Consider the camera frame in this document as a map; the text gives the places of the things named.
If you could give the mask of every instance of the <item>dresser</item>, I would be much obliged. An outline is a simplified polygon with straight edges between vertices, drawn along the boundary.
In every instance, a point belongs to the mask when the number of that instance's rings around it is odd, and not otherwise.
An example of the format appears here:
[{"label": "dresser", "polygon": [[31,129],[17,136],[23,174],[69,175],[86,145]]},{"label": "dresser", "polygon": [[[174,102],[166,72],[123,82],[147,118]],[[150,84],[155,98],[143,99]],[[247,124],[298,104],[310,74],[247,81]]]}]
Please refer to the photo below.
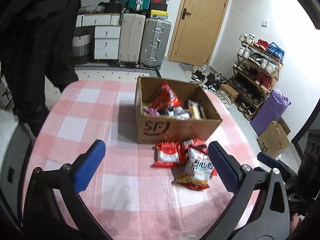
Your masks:
[{"label": "dresser", "polygon": [[118,59],[120,14],[78,15],[76,27],[94,26],[94,59]]}]

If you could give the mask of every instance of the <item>silver suitcase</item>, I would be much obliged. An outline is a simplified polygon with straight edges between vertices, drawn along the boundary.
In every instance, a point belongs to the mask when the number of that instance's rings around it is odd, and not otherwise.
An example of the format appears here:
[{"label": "silver suitcase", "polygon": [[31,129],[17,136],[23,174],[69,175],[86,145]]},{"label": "silver suitcase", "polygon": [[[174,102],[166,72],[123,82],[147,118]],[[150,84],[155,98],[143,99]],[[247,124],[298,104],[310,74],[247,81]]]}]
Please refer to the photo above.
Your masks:
[{"label": "silver suitcase", "polygon": [[161,68],[170,30],[171,23],[168,21],[154,18],[146,20],[140,50],[140,68]]},{"label": "silver suitcase", "polygon": [[138,63],[145,20],[146,16],[141,14],[125,13],[123,15],[119,41],[119,62]]}]

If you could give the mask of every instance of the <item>purple snack package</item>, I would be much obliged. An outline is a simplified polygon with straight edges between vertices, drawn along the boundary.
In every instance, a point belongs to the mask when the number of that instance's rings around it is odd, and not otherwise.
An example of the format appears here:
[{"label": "purple snack package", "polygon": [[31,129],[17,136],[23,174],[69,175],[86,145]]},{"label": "purple snack package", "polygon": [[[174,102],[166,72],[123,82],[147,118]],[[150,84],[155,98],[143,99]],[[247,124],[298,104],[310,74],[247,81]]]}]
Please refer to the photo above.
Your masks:
[{"label": "purple snack package", "polygon": [[146,111],[148,114],[151,114],[151,115],[155,115],[155,116],[159,116],[160,114],[157,112],[156,109],[152,108],[152,107],[149,107],[149,106],[144,106],[143,107],[143,110]]}]

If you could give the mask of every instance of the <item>blue gripper pad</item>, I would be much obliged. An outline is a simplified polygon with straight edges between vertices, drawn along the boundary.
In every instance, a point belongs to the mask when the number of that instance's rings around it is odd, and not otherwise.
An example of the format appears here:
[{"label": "blue gripper pad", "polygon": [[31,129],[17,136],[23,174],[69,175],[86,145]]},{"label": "blue gripper pad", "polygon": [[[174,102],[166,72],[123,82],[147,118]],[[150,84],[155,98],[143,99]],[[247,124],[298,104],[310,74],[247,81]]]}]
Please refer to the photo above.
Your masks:
[{"label": "blue gripper pad", "polygon": [[89,150],[84,154],[87,156],[74,175],[74,189],[77,194],[87,189],[87,186],[99,167],[103,157],[105,156],[105,153],[105,143],[101,140],[96,140]]},{"label": "blue gripper pad", "polygon": [[242,179],[239,162],[233,156],[228,155],[217,141],[209,144],[208,156],[227,191],[238,193]]},{"label": "blue gripper pad", "polygon": [[266,155],[263,152],[258,153],[257,155],[257,159],[259,162],[262,162],[263,164],[267,165],[270,168],[278,168],[279,167],[279,163],[277,160],[275,160],[274,158]]}]

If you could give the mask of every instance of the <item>door lock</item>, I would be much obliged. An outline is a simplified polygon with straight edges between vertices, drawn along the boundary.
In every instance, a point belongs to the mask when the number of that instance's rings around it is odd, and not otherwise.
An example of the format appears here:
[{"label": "door lock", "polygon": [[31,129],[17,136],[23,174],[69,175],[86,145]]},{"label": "door lock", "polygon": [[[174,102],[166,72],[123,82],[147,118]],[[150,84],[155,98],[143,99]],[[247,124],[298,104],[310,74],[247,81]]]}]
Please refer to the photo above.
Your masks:
[{"label": "door lock", "polygon": [[182,11],[182,17],[181,17],[181,20],[184,20],[184,18],[186,17],[186,14],[187,14],[187,15],[191,15],[191,13],[188,13],[188,12],[187,12],[187,9],[186,9],[186,8],[184,8],[184,9],[183,9],[183,11]]}]

